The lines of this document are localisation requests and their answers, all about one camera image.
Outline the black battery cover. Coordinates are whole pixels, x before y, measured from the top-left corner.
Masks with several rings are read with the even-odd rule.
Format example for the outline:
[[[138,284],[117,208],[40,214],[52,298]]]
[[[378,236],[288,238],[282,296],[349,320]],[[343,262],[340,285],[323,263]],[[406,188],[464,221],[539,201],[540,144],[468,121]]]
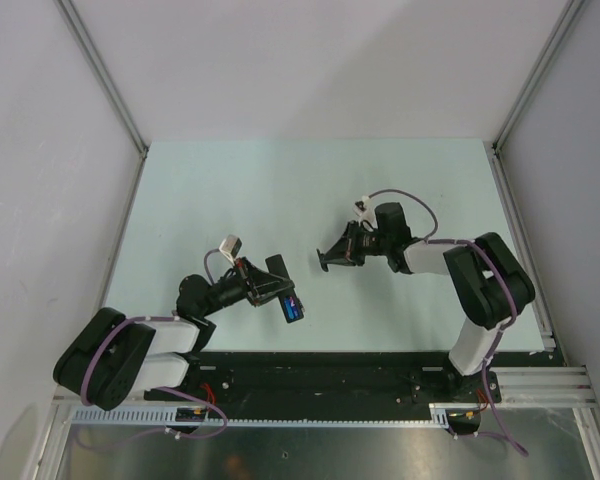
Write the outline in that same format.
[[[326,254],[321,252],[319,249],[316,250],[316,253],[318,256],[320,268],[324,272],[329,272],[328,258],[326,257]]]

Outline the black remote control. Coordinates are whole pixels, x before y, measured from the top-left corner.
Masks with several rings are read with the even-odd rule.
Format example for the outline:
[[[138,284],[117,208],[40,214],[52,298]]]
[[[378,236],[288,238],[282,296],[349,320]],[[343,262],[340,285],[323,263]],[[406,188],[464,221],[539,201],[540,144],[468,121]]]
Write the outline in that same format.
[[[280,254],[266,258],[265,263],[268,271],[271,274],[283,277],[286,280],[290,279],[286,264],[284,263],[283,257]],[[277,295],[277,298],[281,305],[285,320],[288,324],[297,322],[304,318],[305,309],[300,298],[296,294],[294,286],[282,290]]]

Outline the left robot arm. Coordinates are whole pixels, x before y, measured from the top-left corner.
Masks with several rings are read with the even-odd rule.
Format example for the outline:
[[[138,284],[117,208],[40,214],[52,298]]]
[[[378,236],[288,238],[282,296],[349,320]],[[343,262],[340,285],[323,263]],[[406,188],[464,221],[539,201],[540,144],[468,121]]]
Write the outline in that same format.
[[[194,397],[201,376],[188,358],[214,334],[210,315],[242,301],[253,307],[278,301],[287,322],[303,317],[282,256],[271,256],[265,264],[260,269],[239,257],[215,283],[197,274],[185,277],[169,316],[128,317],[101,308],[60,356],[53,380],[78,395],[83,405],[104,411],[131,394],[163,387],[182,400]]]

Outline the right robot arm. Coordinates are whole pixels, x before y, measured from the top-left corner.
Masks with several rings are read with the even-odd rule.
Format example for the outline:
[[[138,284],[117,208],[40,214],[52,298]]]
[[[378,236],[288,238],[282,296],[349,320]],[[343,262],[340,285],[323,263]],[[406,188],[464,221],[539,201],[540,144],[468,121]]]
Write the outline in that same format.
[[[464,401],[486,377],[504,332],[535,300],[535,287],[499,234],[473,240],[419,238],[400,203],[382,203],[369,215],[368,201],[355,204],[358,218],[347,223],[329,250],[317,253],[320,267],[359,267],[375,256],[384,257],[395,273],[449,277],[465,320],[430,389]]]

